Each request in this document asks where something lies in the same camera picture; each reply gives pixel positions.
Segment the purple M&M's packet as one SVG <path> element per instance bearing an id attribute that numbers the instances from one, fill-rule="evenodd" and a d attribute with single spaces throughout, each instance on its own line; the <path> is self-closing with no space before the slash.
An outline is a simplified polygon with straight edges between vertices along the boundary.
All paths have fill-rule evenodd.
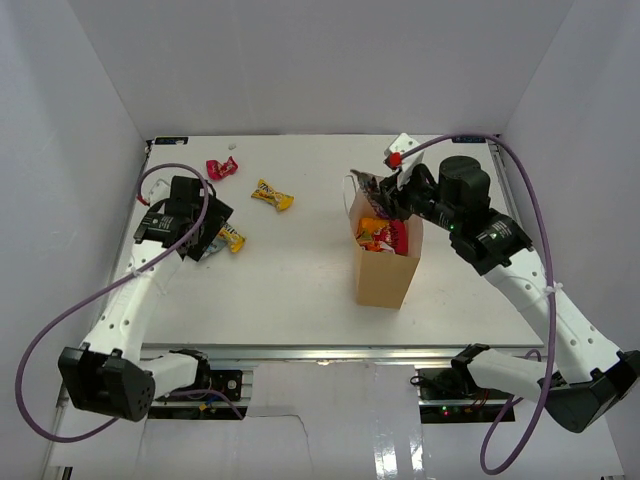
<path id="1" fill-rule="evenodd" d="M 386 210 L 379 202 L 380 189 L 377 177 L 371 173 L 355 169 L 350 170 L 351 175 L 356 180 L 360 191 L 371 206 L 372 210 L 379 218 L 389 219 Z"/>

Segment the yellow M&M's packet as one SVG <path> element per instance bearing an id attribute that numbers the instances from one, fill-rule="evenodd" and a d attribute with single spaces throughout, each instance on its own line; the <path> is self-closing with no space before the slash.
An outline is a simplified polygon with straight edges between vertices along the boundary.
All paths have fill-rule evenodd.
<path id="1" fill-rule="evenodd" d="M 294 197 L 292 195 L 277 191 L 264 179 L 258 181 L 257 187 L 251 194 L 251 197 L 270 204 L 278 212 L 289 209 L 294 203 Z"/>
<path id="2" fill-rule="evenodd" d="M 218 236 L 226 242 L 232 253 L 238 253 L 246 243 L 246 238 L 229 223 L 222 226 Z"/>

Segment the orange yellow snack bag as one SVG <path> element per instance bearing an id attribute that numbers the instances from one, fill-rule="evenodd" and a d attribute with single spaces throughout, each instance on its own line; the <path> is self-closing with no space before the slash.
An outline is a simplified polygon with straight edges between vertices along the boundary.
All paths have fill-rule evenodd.
<path id="1" fill-rule="evenodd" d="M 379 218 L 363 217 L 359 220 L 356 241 L 360 244 L 378 242 L 382 231 L 389 226 L 389 221 Z"/>

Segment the red Himalaya candy packet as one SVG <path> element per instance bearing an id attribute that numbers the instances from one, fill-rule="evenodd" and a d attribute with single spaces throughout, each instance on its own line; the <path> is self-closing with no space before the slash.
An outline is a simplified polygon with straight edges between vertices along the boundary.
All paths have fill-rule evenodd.
<path id="1" fill-rule="evenodd" d="M 405 224 L 400 220 L 390 220 L 385 227 L 383 241 L 391 247 L 395 254 L 408 254 L 408 233 Z"/>

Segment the brown paper bag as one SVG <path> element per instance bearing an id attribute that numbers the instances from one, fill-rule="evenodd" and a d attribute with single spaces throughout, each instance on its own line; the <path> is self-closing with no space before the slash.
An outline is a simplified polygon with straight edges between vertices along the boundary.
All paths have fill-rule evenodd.
<path id="1" fill-rule="evenodd" d="M 354 251 L 355 300 L 362 306 L 399 310 L 405 300 L 421 259 L 423 226 L 419 217 L 404 222 L 408 233 L 408 253 L 374 253 L 356 241 L 359 221 L 373 218 L 374 210 L 360 192 L 353 174 L 343 178 L 342 195 Z"/>

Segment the grey Himalaya candy packet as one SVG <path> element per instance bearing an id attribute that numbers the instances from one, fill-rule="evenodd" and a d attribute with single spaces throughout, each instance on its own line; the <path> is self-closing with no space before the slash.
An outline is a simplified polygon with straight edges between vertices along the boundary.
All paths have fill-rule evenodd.
<path id="1" fill-rule="evenodd" d="M 206 258 L 210 255 L 216 254 L 222 250 L 224 250 L 227 246 L 227 242 L 225 239 L 221 237 L 216 237 L 209 246 L 204 250 L 202 257 Z"/>

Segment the orange Skittles snack bag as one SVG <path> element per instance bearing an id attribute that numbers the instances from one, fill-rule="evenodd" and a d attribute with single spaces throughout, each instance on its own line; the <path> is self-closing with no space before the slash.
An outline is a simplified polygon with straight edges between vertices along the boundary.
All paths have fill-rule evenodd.
<path id="1" fill-rule="evenodd" d="M 395 254 L 395 249 L 384 241 L 375 239 L 357 239 L 357 244 L 364 251 Z"/>

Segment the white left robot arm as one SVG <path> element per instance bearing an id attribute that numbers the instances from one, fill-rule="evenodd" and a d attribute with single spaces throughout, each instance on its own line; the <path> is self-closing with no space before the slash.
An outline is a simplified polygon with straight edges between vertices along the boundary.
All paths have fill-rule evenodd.
<path id="1" fill-rule="evenodd" d="M 171 350 L 145 360 L 145 332 L 169 281 L 190 259 L 205 257 L 233 210 L 196 178 L 175 176 L 169 194 L 151 205 L 134 233 L 127 272 L 100 320 L 58 368 L 75 408 L 137 422 L 154 400 L 183 392 L 199 399 L 211 387 L 206 356 Z"/>

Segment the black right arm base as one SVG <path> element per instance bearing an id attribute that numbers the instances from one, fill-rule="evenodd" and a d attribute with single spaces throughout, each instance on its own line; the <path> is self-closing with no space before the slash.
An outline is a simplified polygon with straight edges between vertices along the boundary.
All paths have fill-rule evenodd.
<path id="1" fill-rule="evenodd" d="M 451 367 L 418 369 L 409 379 L 423 401 L 451 402 L 478 407 L 490 400 L 506 400 L 508 395 L 495 389 L 482 389 L 467 384 Z"/>

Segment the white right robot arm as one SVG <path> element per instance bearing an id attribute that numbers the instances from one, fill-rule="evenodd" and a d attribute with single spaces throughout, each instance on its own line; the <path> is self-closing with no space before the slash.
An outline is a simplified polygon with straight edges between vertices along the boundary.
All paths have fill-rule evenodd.
<path id="1" fill-rule="evenodd" d="M 553 334 L 546 368 L 474 344 L 451 362 L 453 390 L 472 399 L 495 389 L 534 401 L 563 428 L 581 433 L 624 399 L 639 381 L 639 353 L 622 351 L 549 283 L 531 239 L 490 205 L 489 175 L 468 156 L 443 160 L 433 176 L 422 163 L 382 178 L 358 177 L 374 209 L 394 220 L 417 216 L 449 234 L 458 256 L 499 290 L 540 338 Z"/>

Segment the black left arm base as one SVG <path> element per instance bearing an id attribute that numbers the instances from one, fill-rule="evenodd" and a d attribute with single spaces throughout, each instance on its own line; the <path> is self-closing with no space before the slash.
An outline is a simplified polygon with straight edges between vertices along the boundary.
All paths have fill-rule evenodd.
<path id="1" fill-rule="evenodd" d="M 246 376 L 243 370 L 212 370 L 205 393 L 164 396 L 153 402 L 151 410 L 170 413 L 181 410 L 214 414 L 222 410 L 230 410 L 231 404 L 240 410 L 246 408 L 249 400 L 250 381 L 251 376 Z"/>

